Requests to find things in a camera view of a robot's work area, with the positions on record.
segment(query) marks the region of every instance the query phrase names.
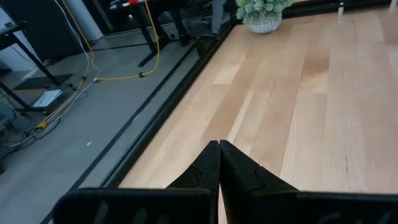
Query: white pot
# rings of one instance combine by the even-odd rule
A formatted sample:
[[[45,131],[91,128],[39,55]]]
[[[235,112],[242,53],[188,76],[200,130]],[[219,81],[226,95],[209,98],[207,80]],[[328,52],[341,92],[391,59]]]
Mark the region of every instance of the white pot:
[[[249,24],[250,29],[257,34],[266,34],[276,30],[282,22],[282,13],[278,16],[262,17],[256,22]]]

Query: wood grain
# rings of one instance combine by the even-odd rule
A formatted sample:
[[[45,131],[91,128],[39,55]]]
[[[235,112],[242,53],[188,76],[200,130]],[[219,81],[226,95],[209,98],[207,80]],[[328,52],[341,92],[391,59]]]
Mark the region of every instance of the wood grain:
[[[301,190],[397,193],[397,18],[301,17],[267,35],[236,26],[120,187],[165,187],[208,141],[228,139]]]

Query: concrete floor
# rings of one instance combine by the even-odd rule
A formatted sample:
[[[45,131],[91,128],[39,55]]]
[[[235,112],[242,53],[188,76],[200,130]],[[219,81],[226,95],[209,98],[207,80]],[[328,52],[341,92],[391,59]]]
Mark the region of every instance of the concrete floor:
[[[90,86],[89,96],[73,105],[54,132],[7,157],[4,161],[7,170],[0,175],[0,223],[39,223],[188,48],[178,42],[170,43],[161,51],[157,70],[148,77]],[[137,67],[148,53],[146,45],[101,50],[95,52],[95,63],[101,69],[101,77],[135,75],[154,66],[152,59],[144,68]],[[198,55],[193,51],[82,186],[97,186],[104,179],[197,60]],[[77,85],[85,68],[86,58],[81,54],[68,57],[49,70],[55,75],[74,73],[69,82]],[[96,74],[97,71],[91,70],[88,80]],[[20,79],[8,78],[6,84],[17,85],[12,80]]]

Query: yellow cable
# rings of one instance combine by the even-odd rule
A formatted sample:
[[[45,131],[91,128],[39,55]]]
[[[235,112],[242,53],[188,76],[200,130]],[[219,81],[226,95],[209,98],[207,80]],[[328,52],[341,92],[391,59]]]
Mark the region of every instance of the yellow cable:
[[[143,73],[142,76],[149,75],[149,74],[151,74],[152,72],[154,72],[154,71],[156,70],[157,65],[158,65],[158,63],[159,63],[159,55],[160,55],[159,40],[158,40],[158,38],[157,38],[157,33],[156,33],[154,21],[152,20],[152,16],[151,16],[151,14],[150,14],[150,9],[149,9],[147,0],[144,0],[144,2],[145,2],[145,8],[146,8],[146,10],[147,10],[147,12],[148,12],[148,17],[149,17],[149,20],[150,20],[150,24],[152,25],[152,28],[153,28],[154,34],[155,34],[156,47],[157,47],[157,55],[156,55],[156,64],[155,64],[155,66],[152,68],[151,71]],[[98,82],[100,82],[100,81],[106,81],[106,80],[125,80],[125,79],[129,79],[129,78],[139,78],[139,77],[140,77],[140,75],[131,75],[131,76],[117,77],[117,78],[102,78],[102,77],[97,77],[95,80],[98,81]]]

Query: potted plant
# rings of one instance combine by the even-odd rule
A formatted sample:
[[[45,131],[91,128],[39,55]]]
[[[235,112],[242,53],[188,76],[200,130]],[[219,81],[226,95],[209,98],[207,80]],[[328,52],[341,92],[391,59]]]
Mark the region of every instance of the potted plant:
[[[279,27],[282,10],[291,6],[293,0],[236,0],[236,17],[243,19],[257,34],[266,34]]]

